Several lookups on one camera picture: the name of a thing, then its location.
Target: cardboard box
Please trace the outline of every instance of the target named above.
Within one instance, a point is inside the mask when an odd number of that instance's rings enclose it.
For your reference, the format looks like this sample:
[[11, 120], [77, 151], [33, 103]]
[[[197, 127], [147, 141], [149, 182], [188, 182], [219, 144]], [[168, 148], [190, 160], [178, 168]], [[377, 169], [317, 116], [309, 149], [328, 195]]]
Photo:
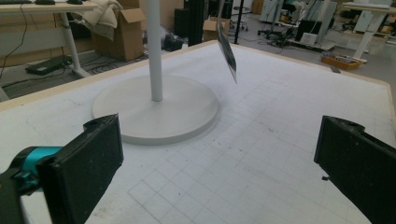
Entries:
[[[139, 7], [142, 8], [143, 12], [146, 14], [146, 0], [138, 0]], [[175, 9], [183, 8], [184, 1], [180, 0], [163, 0], [160, 1], [160, 24], [168, 30], [173, 31], [175, 27]], [[142, 22], [142, 29], [147, 29], [147, 24], [145, 21]]]
[[[221, 23], [224, 27], [224, 32], [228, 35], [228, 31], [230, 30], [230, 20], [229, 19], [220, 19]], [[218, 22], [217, 17], [211, 17], [209, 20], [204, 21], [204, 41], [216, 40], [216, 23]]]
[[92, 33], [93, 48], [99, 54], [122, 61], [131, 61], [144, 53], [140, 22], [145, 15], [140, 8], [116, 11], [118, 22], [113, 41]]

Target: white stand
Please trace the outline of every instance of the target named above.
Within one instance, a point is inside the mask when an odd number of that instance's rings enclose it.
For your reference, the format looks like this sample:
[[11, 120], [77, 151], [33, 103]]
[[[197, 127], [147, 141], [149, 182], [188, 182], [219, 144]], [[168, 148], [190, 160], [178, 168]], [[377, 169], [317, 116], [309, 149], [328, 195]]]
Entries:
[[207, 86], [186, 77], [162, 77], [160, 2], [147, 0], [149, 77], [110, 86], [95, 99], [96, 118], [119, 113], [123, 142], [165, 145], [192, 138], [215, 121], [219, 102]]

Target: white table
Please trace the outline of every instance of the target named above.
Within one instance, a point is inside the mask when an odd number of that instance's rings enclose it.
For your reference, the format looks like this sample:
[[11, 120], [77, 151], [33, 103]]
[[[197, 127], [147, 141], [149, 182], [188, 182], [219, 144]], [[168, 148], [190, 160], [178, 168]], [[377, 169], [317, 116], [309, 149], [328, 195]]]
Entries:
[[[358, 122], [395, 147], [389, 85], [232, 48], [238, 84], [216, 42], [164, 56], [163, 75], [204, 83], [219, 97], [219, 117], [185, 142], [123, 144], [124, 163], [87, 223], [370, 223], [321, 180], [313, 158], [323, 115]], [[64, 146], [92, 119], [99, 92], [148, 74], [145, 61], [1, 103], [0, 172], [26, 147]], [[50, 223], [42, 193], [23, 201], [34, 223]]]
[[373, 17], [366, 31], [364, 32], [364, 36], [359, 43], [358, 48], [356, 49], [353, 58], [360, 60], [361, 55], [366, 50], [367, 44], [372, 40], [373, 35], [378, 30], [381, 22], [384, 20], [387, 14], [396, 14], [396, 7], [390, 7], [389, 9], [384, 8], [376, 8], [376, 7], [355, 7], [355, 6], [346, 6], [343, 5], [346, 9], [354, 9], [354, 10], [366, 10], [371, 11], [373, 13]]
[[[73, 72], [81, 77], [88, 77], [90, 74], [84, 71], [80, 66], [76, 45], [66, 12], [89, 11], [96, 7], [97, 5], [91, 2], [84, 2], [83, 5], [71, 5], [67, 3], [56, 3], [55, 5], [1, 5], [0, 15], [60, 13], [63, 23], [62, 28], [27, 32], [23, 40], [23, 45], [13, 53], [16, 54], [33, 50], [68, 46], [73, 59]], [[0, 56], [6, 56], [14, 50], [21, 43], [22, 36], [23, 32], [0, 34], [0, 43], [8, 43], [1, 46]], [[0, 96], [1, 95], [4, 97], [5, 93], [0, 88]]]

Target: box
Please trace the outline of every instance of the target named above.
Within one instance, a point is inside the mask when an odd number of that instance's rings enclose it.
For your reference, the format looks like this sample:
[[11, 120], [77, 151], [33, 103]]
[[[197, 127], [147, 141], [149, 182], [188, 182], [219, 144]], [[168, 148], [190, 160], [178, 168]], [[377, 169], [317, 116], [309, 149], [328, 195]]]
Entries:
[[[146, 1], [147, 0], [138, 0], [139, 7], [146, 14]], [[168, 30], [173, 31], [175, 27], [175, 9], [183, 8], [184, 1], [180, 0], [163, 0], [160, 1], [160, 16], [161, 16], [161, 25]], [[145, 21], [142, 22], [143, 30], [147, 29], [147, 24]]]
[[131, 61], [144, 53], [141, 21], [145, 15], [140, 8], [115, 11], [118, 22], [114, 40], [92, 33], [93, 48], [99, 54], [122, 61]]
[[254, 0], [251, 5], [251, 13], [256, 15], [261, 15], [263, 6], [264, 6], [264, 0]]
[[344, 70], [352, 70], [352, 69], [359, 67], [359, 65], [361, 65], [360, 62], [353, 62], [353, 63], [341, 62], [341, 61], [336, 60], [330, 56], [322, 56], [321, 61], [323, 63], [327, 63], [329, 65], [336, 66], [336, 67], [344, 69]]
[[[224, 27], [224, 32], [228, 35], [228, 31], [230, 30], [230, 20], [229, 19], [220, 19], [221, 23]], [[216, 40], [216, 23], [218, 22], [217, 17], [211, 17], [208, 20], [204, 21], [204, 41]]]

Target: black equipment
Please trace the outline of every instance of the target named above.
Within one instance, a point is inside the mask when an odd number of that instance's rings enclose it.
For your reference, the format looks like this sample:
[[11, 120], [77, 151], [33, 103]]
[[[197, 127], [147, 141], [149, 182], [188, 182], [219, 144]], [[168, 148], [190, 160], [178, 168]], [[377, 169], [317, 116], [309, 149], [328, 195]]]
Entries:
[[396, 223], [395, 148], [357, 123], [323, 116], [314, 161], [372, 223]]
[[27, 223], [21, 196], [40, 188], [52, 223], [84, 223], [122, 161], [118, 115], [87, 122], [65, 147], [24, 149], [0, 174], [0, 223]]

